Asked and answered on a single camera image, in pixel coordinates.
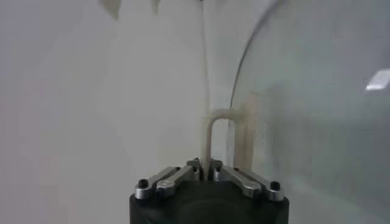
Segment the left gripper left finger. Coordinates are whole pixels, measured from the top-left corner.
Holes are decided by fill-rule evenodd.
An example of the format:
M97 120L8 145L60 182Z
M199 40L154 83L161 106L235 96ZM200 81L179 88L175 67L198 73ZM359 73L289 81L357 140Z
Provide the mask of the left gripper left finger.
M134 187L134 197L146 200L159 194L163 198L171 197L184 181L200 181L202 166L200 159L195 158L186 162L183 167L166 167L158 174L147 179L140 179Z

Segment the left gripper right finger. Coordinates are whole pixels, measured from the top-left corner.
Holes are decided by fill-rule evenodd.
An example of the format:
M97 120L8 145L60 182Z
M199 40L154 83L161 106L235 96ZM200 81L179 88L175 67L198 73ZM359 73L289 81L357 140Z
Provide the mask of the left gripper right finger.
M225 166L220 160L210 161L209 179L232 182L250 198L264 197L268 201L280 202L285 197L278 181L269 181L248 169Z

